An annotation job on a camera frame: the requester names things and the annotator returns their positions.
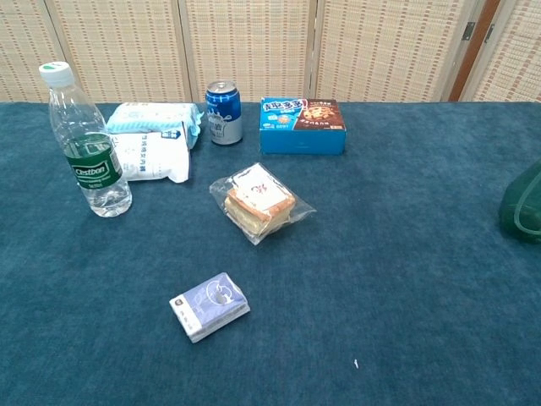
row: beige partition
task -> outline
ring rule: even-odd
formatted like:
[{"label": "beige partition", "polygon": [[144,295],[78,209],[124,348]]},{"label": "beige partition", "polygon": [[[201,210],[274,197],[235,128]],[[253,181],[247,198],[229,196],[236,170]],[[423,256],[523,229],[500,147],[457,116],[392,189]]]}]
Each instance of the beige partition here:
[{"label": "beige partition", "polygon": [[42,0],[0,1],[0,102],[46,102],[38,67],[62,58]]},{"label": "beige partition", "polygon": [[244,101],[308,93],[315,0],[179,0],[194,99],[235,80]]},{"label": "beige partition", "polygon": [[488,67],[465,100],[541,102],[541,1],[516,0]]},{"label": "beige partition", "polygon": [[320,0],[313,95],[339,101],[438,101],[474,4]]},{"label": "beige partition", "polygon": [[95,102],[190,101],[176,0],[46,0]]}]

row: sandwich bag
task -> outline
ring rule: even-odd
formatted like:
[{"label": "sandwich bag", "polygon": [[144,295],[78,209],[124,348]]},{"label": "sandwich bag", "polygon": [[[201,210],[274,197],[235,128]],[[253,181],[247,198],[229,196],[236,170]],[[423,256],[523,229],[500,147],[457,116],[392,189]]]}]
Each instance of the sandwich bag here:
[{"label": "sandwich bag", "polygon": [[216,180],[210,193],[253,244],[316,210],[260,163]]}]

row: cookie box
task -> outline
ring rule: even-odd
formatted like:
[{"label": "cookie box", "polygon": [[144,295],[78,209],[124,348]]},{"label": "cookie box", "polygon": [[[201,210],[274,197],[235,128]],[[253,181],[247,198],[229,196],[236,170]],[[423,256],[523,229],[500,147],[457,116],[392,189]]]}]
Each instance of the cookie box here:
[{"label": "cookie box", "polygon": [[336,100],[261,99],[262,153],[340,155],[345,144],[346,125]]}]

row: beverage can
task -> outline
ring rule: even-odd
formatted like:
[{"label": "beverage can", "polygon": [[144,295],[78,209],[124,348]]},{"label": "beverage can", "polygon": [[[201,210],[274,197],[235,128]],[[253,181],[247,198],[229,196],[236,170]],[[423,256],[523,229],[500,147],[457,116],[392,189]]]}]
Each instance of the beverage can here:
[{"label": "beverage can", "polygon": [[217,80],[206,89],[207,116],[212,141],[230,145],[243,138],[240,93],[232,80]]}]

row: blue carpet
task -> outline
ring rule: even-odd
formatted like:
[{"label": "blue carpet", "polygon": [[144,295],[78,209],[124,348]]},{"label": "blue carpet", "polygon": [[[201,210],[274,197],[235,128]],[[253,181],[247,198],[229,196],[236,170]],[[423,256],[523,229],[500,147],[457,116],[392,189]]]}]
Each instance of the blue carpet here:
[{"label": "blue carpet", "polygon": [[[204,131],[187,183],[102,219],[47,106],[0,104],[0,403],[538,403],[541,247],[498,207],[541,106],[341,108],[343,156],[261,156],[248,103],[240,144]],[[208,190],[254,162],[318,210],[255,247]],[[219,272],[252,311],[192,344],[168,300]]]}]

